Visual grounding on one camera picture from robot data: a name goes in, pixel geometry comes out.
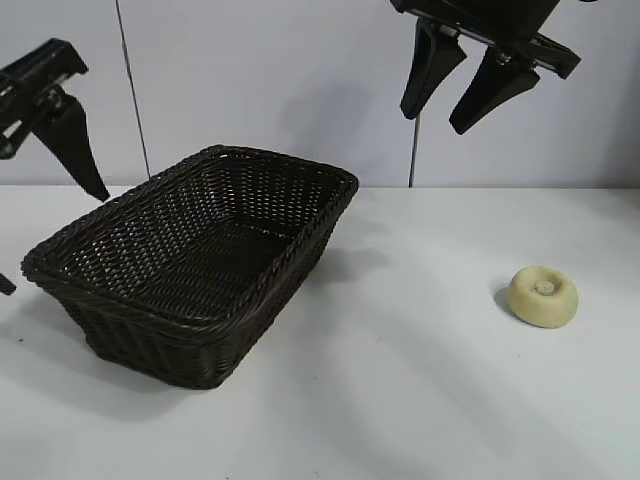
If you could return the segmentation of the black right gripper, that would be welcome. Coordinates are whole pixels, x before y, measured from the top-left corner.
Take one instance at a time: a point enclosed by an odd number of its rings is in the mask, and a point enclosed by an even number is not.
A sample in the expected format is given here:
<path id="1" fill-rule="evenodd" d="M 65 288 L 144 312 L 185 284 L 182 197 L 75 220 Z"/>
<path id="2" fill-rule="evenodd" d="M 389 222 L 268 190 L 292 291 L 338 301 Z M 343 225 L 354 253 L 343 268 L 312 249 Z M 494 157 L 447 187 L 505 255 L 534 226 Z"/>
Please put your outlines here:
<path id="1" fill-rule="evenodd" d="M 449 122 L 464 134 L 483 117 L 540 80 L 535 65 L 567 78 L 580 63 L 568 47 L 540 33 L 556 1 L 399 0 L 396 11 L 419 18 L 400 109 L 416 119 L 441 82 L 467 58 L 460 33 L 486 45 L 484 57 Z"/>

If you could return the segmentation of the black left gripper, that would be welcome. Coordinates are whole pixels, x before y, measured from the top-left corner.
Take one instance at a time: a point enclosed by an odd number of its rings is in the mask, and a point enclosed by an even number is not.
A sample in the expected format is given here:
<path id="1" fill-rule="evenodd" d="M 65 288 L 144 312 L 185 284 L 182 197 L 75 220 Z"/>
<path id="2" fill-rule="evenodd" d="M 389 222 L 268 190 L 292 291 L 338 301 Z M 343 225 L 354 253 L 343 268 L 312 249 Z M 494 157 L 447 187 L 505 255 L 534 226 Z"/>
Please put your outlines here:
<path id="1" fill-rule="evenodd" d="M 87 194 L 101 202 L 110 194 L 90 146 L 79 100 L 63 84 L 88 67 L 73 45 L 51 38 L 1 69 L 1 158 L 8 160 L 31 134 L 57 158 Z"/>

